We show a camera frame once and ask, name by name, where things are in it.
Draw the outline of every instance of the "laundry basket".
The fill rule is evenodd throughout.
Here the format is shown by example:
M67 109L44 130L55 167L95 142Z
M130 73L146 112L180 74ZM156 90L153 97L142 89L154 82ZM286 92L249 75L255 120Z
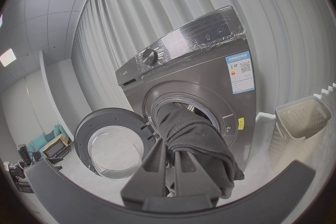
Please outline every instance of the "laundry basket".
M269 156L273 170L280 172L293 160L304 162L312 154L331 113L320 99L309 96L277 107L275 117Z

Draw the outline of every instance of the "qr code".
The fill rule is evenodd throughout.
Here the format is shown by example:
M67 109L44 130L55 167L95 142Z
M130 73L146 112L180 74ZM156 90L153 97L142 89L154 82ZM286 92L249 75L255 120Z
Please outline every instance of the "qr code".
M240 63L240 68L241 68L241 72L242 72L242 73L250 72L250 71L251 71L250 61L247 61L247 62L241 62L241 63Z

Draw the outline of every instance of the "front-load washing machine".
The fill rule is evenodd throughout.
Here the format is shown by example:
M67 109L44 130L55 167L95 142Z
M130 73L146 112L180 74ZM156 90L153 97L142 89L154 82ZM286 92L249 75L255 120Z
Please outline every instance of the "front-load washing machine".
M111 131L106 128L119 126L123 129L118 131L125 128L138 136L133 149L144 159L156 141L157 112L168 102L209 120L240 169L245 169L256 93L249 44L233 7L210 12L168 33L120 67L116 76L134 112L106 108L82 120L75 133L76 151L90 170L112 179L133 174L141 162L116 175L115 169L93 160L93 142Z

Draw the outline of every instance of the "black garment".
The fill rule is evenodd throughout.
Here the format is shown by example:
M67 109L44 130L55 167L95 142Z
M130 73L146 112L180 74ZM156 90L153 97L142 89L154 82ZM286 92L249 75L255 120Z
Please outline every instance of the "black garment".
M221 134L203 117L173 103L163 105L157 113L159 135L167 146L166 186L174 192L174 156L189 151L222 191L221 198L231 196L234 180L243 180L233 154Z

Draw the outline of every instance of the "ceiling light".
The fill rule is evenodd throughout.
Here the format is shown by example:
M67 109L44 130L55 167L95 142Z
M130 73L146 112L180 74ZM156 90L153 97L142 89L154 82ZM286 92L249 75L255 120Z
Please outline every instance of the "ceiling light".
M0 56L0 61L3 66L9 65L14 60L16 60L16 57L12 49L7 50L4 54Z

